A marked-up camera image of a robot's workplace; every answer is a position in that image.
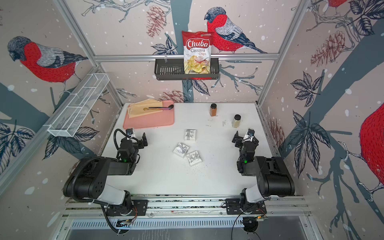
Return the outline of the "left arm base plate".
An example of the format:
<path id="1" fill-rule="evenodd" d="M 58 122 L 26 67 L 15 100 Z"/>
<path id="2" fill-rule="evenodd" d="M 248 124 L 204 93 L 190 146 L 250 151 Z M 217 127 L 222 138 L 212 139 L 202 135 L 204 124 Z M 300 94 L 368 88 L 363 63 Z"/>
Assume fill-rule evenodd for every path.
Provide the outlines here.
<path id="1" fill-rule="evenodd" d="M 109 205 L 106 210 L 108 217 L 145 216 L 148 207 L 148 200 L 131 200 L 120 206 Z"/>

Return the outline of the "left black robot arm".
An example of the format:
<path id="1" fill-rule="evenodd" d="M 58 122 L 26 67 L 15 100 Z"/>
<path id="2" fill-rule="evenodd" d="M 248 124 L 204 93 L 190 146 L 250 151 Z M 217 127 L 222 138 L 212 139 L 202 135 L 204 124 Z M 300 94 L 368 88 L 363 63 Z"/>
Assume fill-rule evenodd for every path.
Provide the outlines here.
<path id="1" fill-rule="evenodd" d="M 65 197 L 76 202 L 115 206 L 130 212 L 134 208 L 131 194 L 107 184 L 108 176 L 131 176 L 140 161 L 139 150 L 148 146 L 146 134 L 141 139 L 134 136 L 133 129 L 116 129 L 113 142 L 117 150 L 115 158 L 85 157 L 63 187 Z"/>

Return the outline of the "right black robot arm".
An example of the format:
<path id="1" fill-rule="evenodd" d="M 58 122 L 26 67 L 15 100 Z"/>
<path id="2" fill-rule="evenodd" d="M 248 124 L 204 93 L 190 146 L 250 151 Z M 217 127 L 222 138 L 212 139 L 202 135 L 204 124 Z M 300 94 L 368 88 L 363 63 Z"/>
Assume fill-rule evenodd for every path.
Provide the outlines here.
<path id="1" fill-rule="evenodd" d="M 235 133 L 232 143 L 239 148 L 237 160 L 238 172 L 245 177 L 255 177 L 256 183 L 251 188 L 244 188 L 240 193 L 240 204 L 254 205 L 271 196 L 286 197 L 295 195 L 294 181 L 281 157 L 256 156 L 259 140 L 253 129 L 241 137 Z"/>

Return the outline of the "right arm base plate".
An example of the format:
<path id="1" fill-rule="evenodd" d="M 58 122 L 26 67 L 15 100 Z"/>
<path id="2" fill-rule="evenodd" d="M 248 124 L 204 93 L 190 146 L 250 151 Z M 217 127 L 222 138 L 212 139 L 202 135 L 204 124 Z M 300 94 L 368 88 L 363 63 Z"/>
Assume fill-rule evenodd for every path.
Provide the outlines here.
<path id="1" fill-rule="evenodd" d="M 253 204 L 240 198 L 225 199 L 221 208 L 226 210 L 227 215 L 239 215 L 241 213 L 246 215 L 265 215 L 267 213 L 264 202 Z"/>

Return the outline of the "white jewelry box lid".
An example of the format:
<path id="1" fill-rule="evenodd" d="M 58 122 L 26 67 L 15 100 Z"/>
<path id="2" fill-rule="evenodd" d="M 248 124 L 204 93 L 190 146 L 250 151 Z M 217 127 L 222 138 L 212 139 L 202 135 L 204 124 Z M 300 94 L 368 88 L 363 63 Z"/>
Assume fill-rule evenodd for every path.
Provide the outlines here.
<path id="1" fill-rule="evenodd" d="M 197 138 L 197 130 L 186 129 L 184 140 L 187 142 L 195 142 Z"/>

